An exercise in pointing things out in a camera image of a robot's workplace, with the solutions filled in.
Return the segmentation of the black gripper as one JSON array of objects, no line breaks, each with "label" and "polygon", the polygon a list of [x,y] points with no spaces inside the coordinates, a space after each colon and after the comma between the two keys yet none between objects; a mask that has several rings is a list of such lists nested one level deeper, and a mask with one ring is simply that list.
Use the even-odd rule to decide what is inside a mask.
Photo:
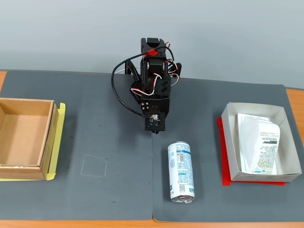
[{"label": "black gripper", "polygon": [[[170,98],[168,96],[161,98],[141,96],[140,105],[144,115],[148,116],[148,113],[162,114],[166,118],[170,109]],[[159,131],[152,131],[152,133],[158,134]]]}]

